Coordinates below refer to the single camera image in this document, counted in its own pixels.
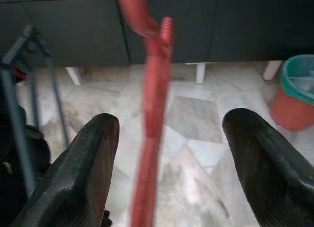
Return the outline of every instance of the trash can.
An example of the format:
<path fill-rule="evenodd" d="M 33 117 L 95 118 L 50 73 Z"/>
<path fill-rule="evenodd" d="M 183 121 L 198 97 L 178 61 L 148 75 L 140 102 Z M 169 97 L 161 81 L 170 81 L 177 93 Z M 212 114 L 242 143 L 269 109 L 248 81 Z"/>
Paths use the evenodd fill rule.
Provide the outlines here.
<path fill-rule="evenodd" d="M 275 123 L 288 130 L 314 125 L 314 55 L 298 55 L 282 66 L 281 85 L 270 114 Z"/>

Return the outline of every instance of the dark gray cabinet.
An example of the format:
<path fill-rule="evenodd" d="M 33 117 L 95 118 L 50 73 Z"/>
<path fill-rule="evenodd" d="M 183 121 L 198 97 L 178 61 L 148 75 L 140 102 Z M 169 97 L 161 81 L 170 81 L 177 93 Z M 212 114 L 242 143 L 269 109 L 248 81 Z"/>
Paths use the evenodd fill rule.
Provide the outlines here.
<path fill-rule="evenodd" d="M 218 0 L 210 60 L 275 60 L 313 53 L 310 1 Z"/>
<path fill-rule="evenodd" d="M 129 63 L 116 0 L 22 3 L 50 46 L 57 66 Z M 43 63 L 36 61 L 37 66 Z"/>
<path fill-rule="evenodd" d="M 209 59 L 216 0 L 149 0 L 159 23 L 172 17 L 175 27 L 173 62 L 206 62 Z M 131 63 L 145 61 L 143 38 L 125 26 Z"/>
<path fill-rule="evenodd" d="M 0 4 L 0 58 L 8 52 L 28 22 L 19 4 Z"/>

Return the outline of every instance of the marble floor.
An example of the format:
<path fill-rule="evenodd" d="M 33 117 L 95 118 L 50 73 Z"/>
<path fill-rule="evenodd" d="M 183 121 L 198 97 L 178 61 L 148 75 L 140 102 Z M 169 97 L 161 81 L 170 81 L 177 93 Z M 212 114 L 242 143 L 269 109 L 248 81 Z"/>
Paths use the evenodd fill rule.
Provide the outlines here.
<path fill-rule="evenodd" d="M 237 178 L 222 131 L 227 111 L 254 110 L 280 131 L 314 164 L 314 126 L 290 132 L 276 125 L 269 107 L 278 77 L 265 82 L 264 62 L 217 63 L 206 67 L 205 81 L 195 84 L 195 66 L 172 65 L 164 138 L 159 168 L 157 227 L 257 227 Z M 141 110 L 144 65 L 82 70 L 84 85 L 74 86 L 65 69 L 58 69 L 63 111 L 71 139 L 94 115 L 107 112 L 120 121 L 120 141 L 106 209 L 114 227 L 129 222 L 133 187 L 143 139 Z M 63 141 L 47 69 L 37 70 L 41 130 L 52 162 Z M 18 87 L 29 114 L 29 91 Z"/>

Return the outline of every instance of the white cabinet leg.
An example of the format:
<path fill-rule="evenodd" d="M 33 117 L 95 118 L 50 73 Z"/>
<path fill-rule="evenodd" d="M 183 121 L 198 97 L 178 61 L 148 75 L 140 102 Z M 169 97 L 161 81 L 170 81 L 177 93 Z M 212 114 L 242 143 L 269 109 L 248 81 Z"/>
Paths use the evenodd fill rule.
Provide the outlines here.
<path fill-rule="evenodd" d="M 78 68 L 75 67 L 66 67 L 68 74 L 70 75 L 73 83 L 75 86 L 82 86 L 83 80 L 82 76 L 78 70 Z"/>
<path fill-rule="evenodd" d="M 282 60 L 269 61 L 266 68 L 265 68 L 263 78 L 265 80 L 272 80 L 274 78 L 275 74 L 277 73 L 281 63 L 282 63 Z"/>
<path fill-rule="evenodd" d="M 202 84 L 205 76 L 205 63 L 198 63 L 196 65 L 196 84 Z"/>

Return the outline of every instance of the cabinet door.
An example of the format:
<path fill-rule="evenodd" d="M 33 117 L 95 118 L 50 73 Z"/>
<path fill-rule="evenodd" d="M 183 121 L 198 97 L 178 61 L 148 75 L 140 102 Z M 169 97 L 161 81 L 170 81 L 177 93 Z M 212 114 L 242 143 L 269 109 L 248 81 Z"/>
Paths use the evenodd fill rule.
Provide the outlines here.
<path fill-rule="evenodd" d="M 8 52 L 28 23 L 19 4 L 0 4 L 0 58 Z"/>
<path fill-rule="evenodd" d="M 129 63 L 116 0 L 38 1 L 23 6 L 57 66 Z"/>
<path fill-rule="evenodd" d="M 209 60 L 211 31 L 216 0 L 148 0 L 153 17 L 161 23 L 164 16 L 173 18 L 175 42 L 173 62 Z M 125 27 L 132 63 L 145 61 L 143 38 Z"/>
<path fill-rule="evenodd" d="M 308 21 L 314 9 L 307 0 L 292 1 L 218 0 L 210 60 L 275 60 L 313 51 Z"/>

